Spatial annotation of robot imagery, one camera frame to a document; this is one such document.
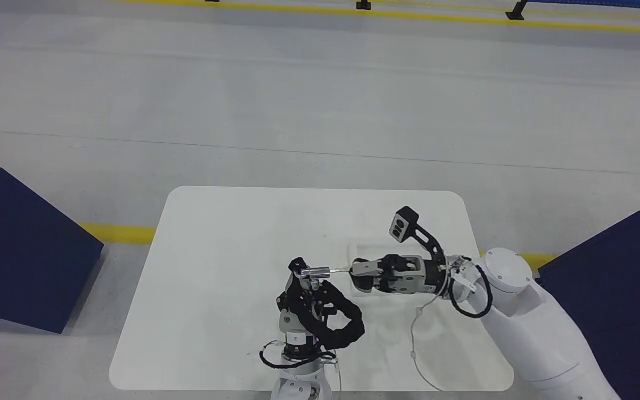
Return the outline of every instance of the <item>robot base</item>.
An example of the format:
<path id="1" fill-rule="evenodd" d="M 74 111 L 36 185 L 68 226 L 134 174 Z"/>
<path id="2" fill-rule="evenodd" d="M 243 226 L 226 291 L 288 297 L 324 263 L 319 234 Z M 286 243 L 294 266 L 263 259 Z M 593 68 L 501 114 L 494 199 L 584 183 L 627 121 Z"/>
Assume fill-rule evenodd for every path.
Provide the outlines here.
<path id="1" fill-rule="evenodd" d="M 324 365 L 307 375 L 294 375 L 285 370 L 273 387 L 271 400 L 331 400 L 331 386 L 324 374 Z"/>

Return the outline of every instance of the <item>white table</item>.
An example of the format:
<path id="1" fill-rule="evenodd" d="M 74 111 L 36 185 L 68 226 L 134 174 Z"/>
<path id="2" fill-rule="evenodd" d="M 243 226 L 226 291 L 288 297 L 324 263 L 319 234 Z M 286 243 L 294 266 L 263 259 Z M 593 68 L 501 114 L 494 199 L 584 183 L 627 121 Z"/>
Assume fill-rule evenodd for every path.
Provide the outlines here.
<path id="1" fill-rule="evenodd" d="M 478 255 L 464 203 L 451 192 L 174 190 L 111 364 L 111 383 L 126 390 L 271 390 L 277 372 L 262 365 L 257 351 L 282 338 L 275 298 L 289 262 L 302 256 L 309 265 L 344 266 L 358 243 L 402 251 L 387 232 L 404 205 L 420 214 L 447 254 Z M 361 307 L 366 326 L 358 342 L 338 352 L 343 390 L 433 390 L 409 357 L 414 308 L 430 296 L 352 296 L 346 274 L 331 280 Z M 416 347 L 424 373 L 445 390 L 501 391 L 513 382 L 511 366 L 481 323 L 448 302 L 426 309 Z M 269 354 L 275 361 L 279 350 Z M 337 390 L 332 367 L 326 369 Z"/>

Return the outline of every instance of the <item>black post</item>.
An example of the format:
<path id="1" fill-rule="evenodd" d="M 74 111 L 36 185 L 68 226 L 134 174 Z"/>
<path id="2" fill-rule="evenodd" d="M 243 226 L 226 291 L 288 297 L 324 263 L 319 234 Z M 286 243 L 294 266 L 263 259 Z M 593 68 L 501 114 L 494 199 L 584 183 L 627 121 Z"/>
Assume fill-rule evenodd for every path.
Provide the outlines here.
<path id="1" fill-rule="evenodd" d="M 513 19 L 517 19 L 522 21 L 524 19 L 524 17 L 522 16 L 522 10 L 524 10 L 524 6 L 527 5 L 527 0 L 520 0 L 519 2 L 516 3 L 516 5 L 513 7 L 513 11 L 507 11 L 505 14 L 507 14 L 507 18 L 513 20 Z"/>
<path id="2" fill-rule="evenodd" d="M 371 2 L 369 0 L 356 1 L 356 10 L 371 10 Z"/>

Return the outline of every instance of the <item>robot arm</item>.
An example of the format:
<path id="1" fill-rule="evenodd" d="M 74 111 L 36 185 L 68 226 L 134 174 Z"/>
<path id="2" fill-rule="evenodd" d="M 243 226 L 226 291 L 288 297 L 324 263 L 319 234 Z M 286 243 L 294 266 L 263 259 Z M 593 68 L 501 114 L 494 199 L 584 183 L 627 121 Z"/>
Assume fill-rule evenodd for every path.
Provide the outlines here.
<path id="1" fill-rule="evenodd" d="M 445 257 L 440 244 L 417 219 L 417 213 L 404 207 L 389 232 L 399 242 L 409 237 L 418 240 L 431 259 L 387 255 L 374 261 L 356 260 L 350 269 L 356 288 L 448 298 L 464 315 L 481 318 L 518 375 L 547 398 L 619 400 L 578 326 L 533 280 L 522 257 L 501 248 L 477 259 Z M 465 300 L 475 314 L 458 306 Z"/>

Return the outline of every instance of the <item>yellow stripe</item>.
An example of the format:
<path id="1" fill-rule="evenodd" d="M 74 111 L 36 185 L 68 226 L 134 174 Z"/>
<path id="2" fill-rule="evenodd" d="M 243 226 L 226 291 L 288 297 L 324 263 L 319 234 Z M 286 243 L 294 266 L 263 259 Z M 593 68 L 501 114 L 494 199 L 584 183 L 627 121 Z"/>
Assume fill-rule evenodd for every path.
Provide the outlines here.
<path id="1" fill-rule="evenodd" d="M 226 8 L 234 10 L 251 10 L 251 11 L 270 11 L 270 12 L 292 12 L 306 14 L 325 14 L 325 15 L 348 15 L 358 17 L 380 17 L 380 18 L 401 18 L 413 20 L 428 21 L 444 21 L 459 22 L 470 24 L 484 25 L 505 25 L 518 26 L 528 28 L 552 28 L 552 29 L 573 29 L 585 31 L 608 31 L 608 32 L 624 32 L 624 33 L 640 33 L 640 26 L 618 26 L 618 25 L 600 25 L 600 24 L 583 24 L 572 22 L 548 22 L 548 21 L 511 21 L 498 18 L 484 17 L 464 17 L 438 14 L 423 14 L 400 11 L 363 11 L 349 10 L 342 8 L 329 7 L 304 7 L 304 6 L 284 6 L 275 4 L 248 4 L 248 3 L 214 3 L 207 1 L 193 0 L 118 0 L 123 3 L 148 3 L 173 6 L 189 6 L 189 7 L 211 7 Z"/>
<path id="2" fill-rule="evenodd" d="M 156 228 L 147 226 L 80 224 L 84 230 L 101 242 L 151 244 Z"/>
<path id="3" fill-rule="evenodd" d="M 424 1 L 403 1 L 403 0 L 373 0 L 371 3 L 399 5 L 399 6 L 442 8 L 442 9 L 450 9 L 450 10 L 488 11 L 488 12 L 499 12 L 499 13 L 511 11 L 513 8 L 513 7 L 502 8 L 502 7 L 490 7 L 490 6 L 457 5 L 457 4 L 431 3 L 428 1 L 424 2 Z M 559 15 L 564 17 L 591 17 L 591 18 L 640 20 L 640 14 L 634 14 L 634 13 L 622 14 L 622 13 L 612 13 L 612 12 L 554 11 L 554 10 L 526 9 L 525 14 Z"/>
<path id="4" fill-rule="evenodd" d="M 542 267 L 549 261 L 556 258 L 552 254 L 534 254 L 534 253 L 520 253 L 520 256 L 525 259 L 525 261 L 529 264 L 532 270 L 537 271 L 538 268 Z"/>
<path id="5" fill-rule="evenodd" d="M 149 226 L 105 224 L 80 224 L 80 226 L 96 239 L 107 243 L 151 244 L 156 234 L 156 228 Z M 551 254 L 520 253 L 520 255 L 534 271 L 555 258 Z"/>

